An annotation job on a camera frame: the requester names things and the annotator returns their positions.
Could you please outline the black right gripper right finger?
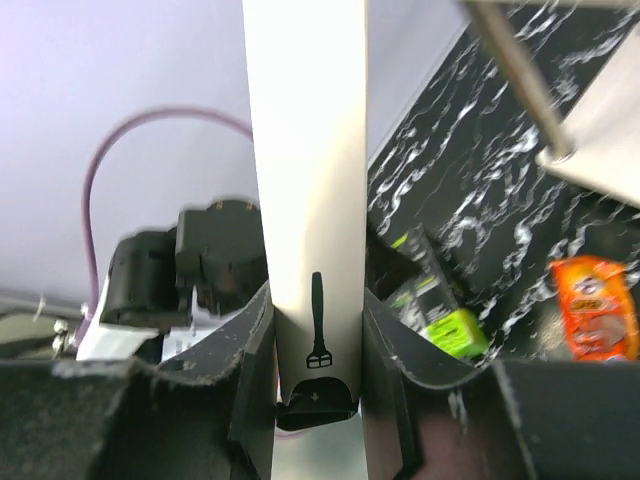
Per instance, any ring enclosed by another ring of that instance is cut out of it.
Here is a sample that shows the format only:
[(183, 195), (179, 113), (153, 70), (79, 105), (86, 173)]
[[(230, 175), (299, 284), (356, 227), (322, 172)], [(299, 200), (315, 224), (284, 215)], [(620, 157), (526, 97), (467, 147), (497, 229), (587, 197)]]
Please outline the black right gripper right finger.
[(474, 368), (372, 294), (362, 417), (372, 479), (635, 479), (635, 362), (495, 360)]

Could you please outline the black green Gillette box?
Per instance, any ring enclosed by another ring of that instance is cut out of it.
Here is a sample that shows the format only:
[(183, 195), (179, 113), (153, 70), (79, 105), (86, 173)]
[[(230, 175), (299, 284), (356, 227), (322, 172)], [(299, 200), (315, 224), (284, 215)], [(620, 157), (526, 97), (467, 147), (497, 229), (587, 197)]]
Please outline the black green Gillette box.
[(422, 225), (388, 243), (366, 227), (365, 284), (398, 320), (447, 354), (471, 361), (489, 341), (467, 307), (466, 288)]

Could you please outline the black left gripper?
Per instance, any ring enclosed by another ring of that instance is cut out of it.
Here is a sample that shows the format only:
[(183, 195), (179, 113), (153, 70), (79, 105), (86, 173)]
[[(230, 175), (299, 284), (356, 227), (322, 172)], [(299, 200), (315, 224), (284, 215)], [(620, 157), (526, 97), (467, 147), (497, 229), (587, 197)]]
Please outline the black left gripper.
[(194, 307), (230, 314), (268, 277), (260, 210), (238, 199), (184, 210), (167, 231), (121, 240), (108, 276), (99, 315), (105, 324), (169, 330), (189, 326)]

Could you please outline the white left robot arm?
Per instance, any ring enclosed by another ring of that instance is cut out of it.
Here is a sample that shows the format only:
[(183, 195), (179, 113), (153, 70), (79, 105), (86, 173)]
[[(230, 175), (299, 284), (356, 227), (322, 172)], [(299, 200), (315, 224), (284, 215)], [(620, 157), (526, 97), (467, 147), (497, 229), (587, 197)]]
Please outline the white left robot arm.
[(195, 313), (226, 317), (244, 308), (266, 280), (255, 204), (230, 199), (184, 210), (169, 230), (119, 242), (76, 357), (127, 358), (148, 340), (191, 327)]

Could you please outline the orange Bic razor pack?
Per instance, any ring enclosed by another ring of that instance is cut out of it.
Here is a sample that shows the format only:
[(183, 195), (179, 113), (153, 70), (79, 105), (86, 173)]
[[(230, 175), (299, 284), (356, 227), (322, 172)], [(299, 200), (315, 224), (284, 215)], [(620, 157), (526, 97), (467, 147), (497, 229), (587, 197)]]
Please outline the orange Bic razor pack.
[(639, 320), (617, 261), (584, 255), (554, 260), (565, 341), (576, 361), (635, 361)]

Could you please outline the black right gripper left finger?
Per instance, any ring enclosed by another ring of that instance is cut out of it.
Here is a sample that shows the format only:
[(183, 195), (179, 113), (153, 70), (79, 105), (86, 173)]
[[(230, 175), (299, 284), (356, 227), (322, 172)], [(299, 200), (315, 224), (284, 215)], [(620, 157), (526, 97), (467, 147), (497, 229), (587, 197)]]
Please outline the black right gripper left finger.
[(270, 292), (185, 353), (5, 361), (5, 479), (267, 479), (276, 373)]

